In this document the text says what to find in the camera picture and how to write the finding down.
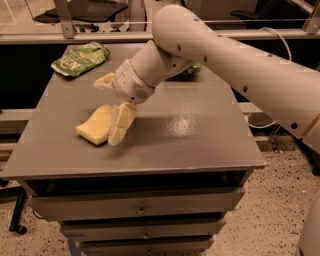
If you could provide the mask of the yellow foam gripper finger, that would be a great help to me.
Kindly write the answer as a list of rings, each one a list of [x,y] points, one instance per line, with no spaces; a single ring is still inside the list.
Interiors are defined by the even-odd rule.
[[[115,74],[113,72],[110,72],[103,77],[97,79],[93,86],[98,89],[112,89],[113,83],[114,83],[114,76]]]
[[[116,146],[122,142],[127,130],[135,120],[136,114],[137,107],[134,103],[123,102],[119,106],[113,106],[108,137],[109,145]]]

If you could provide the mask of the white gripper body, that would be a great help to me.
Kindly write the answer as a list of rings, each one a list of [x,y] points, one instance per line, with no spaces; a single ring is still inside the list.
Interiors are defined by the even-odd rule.
[[[131,61],[126,59],[115,71],[113,90],[123,101],[144,103],[155,91],[147,86],[134,71]]]

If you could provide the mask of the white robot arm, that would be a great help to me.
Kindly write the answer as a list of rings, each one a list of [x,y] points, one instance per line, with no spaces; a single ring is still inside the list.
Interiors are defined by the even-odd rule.
[[[108,143],[117,145],[134,120],[133,109],[163,80],[195,61],[218,75],[280,126],[320,152],[320,73],[223,37],[179,5],[167,5],[152,20],[152,35],[132,58],[96,80],[122,100],[113,112]]]

